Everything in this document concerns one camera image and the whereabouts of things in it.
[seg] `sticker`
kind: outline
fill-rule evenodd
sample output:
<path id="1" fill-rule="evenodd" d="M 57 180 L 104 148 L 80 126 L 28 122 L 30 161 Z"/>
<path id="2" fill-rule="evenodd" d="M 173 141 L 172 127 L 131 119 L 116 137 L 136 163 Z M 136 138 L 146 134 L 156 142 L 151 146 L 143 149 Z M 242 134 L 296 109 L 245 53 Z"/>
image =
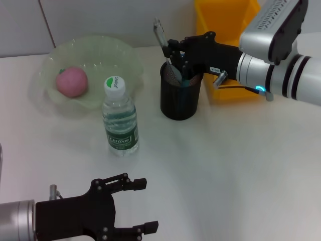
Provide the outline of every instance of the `sticker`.
<path id="1" fill-rule="evenodd" d="M 129 132 L 115 134 L 106 130 L 109 144 L 117 150 L 127 150 L 135 146 L 138 142 L 137 125 Z"/>
<path id="2" fill-rule="evenodd" d="M 214 67 L 210 67 L 210 71 L 211 71 L 211 72 L 214 72 L 214 73 L 217 73 L 217 74 L 220 74 L 220 73 L 221 73 L 221 70 L 220 70 L 220 69 L 214 68 Z"/>
<path id="3" fill-rule="evenodd" d="M 106 85 L 110 89 L 118 89 L 118 88 L 122 88 L 125 84 L 124 84 L 124 80 L 121 77 L 112 76 L 106 80 Z"/>

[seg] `pen holder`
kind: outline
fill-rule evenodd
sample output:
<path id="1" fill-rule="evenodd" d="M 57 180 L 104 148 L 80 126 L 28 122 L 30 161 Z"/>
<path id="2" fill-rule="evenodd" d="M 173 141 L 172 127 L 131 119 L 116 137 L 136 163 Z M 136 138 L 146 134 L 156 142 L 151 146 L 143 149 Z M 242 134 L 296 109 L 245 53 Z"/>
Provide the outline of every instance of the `pen holder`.
<path id="1" fill-rule="evenodd" d="M 165 62 L 160 69 L 160 76 L 160 109 L 163 114 L 177 121 L 192 117 L 197 110 L 203 74 L 180 84 L 172 68 Z"/>

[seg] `bottle label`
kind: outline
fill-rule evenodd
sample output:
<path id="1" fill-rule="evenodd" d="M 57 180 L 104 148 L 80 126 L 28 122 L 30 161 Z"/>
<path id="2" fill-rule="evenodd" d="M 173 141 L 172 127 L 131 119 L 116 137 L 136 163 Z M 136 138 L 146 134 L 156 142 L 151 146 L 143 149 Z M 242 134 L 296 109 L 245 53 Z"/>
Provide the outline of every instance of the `bottle label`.
<path id="1" fill-rule="evenodd" d="M 106 130 L 109 144 L 117 150 L 127 150 L 135 146 L 138 142 L 137 125 L 129 132 L 115 134 Z"/>

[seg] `translucent green plate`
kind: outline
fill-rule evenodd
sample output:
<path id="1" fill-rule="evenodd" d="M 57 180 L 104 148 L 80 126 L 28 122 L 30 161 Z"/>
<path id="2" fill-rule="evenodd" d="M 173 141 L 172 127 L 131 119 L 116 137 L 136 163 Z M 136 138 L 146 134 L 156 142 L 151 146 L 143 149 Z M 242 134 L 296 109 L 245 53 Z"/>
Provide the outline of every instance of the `translucent green plate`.
<path id="1" fill-rule="evenodd" d="M 56 87 L 56 77 L 61 69 L 82 68 L 88 77 L 88 91 L 77 98 L 68 98 Z M 57 104 L 73 101 L 88 109 L 101 107 L 104 98 L 103 83 L 109 76 L 121 76 L 128 94 L 139 85 L 143 73 L 135 49 L 107 36 L 86 36 L 64 43 L 54 49 L 45 60 L 40 72 L 40 82 L 50 99 Z"/>

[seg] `black mount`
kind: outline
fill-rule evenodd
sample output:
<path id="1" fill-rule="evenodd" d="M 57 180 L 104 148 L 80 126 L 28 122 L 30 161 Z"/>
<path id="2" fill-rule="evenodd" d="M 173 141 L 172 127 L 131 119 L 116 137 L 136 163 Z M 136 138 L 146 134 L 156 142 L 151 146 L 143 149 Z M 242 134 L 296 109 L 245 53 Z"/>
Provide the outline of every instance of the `black mount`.
<path id="1" fill-rule="evenodd" d="M 225 70 L 230 79 L 236 80 L 237 66 L 243 53 L 238 47 L 216 43 L 215 35 L 215 32 L 207 32 L 186 37 L 181 42 L 170 39 L 169 45 L 162 47 L 164 56 L 171 59 L 184 79 L 192 79 L 201 73 L 220 75 Z"/>
<path id="2" fill-rule="evenodd" d="M 132 228 L 115 228 L 115 204 L 112 194 L 143 190 L 146 179 L 131 181 L 127 173 L 107 179 L 95 179 L 89 191 L 79 197 L 57 199 L 36 204 L 36 236 L 51 241 L 81 235 L 96 241 L 140 241 L 142 234 L 156 233 L 158 221 Z"/>

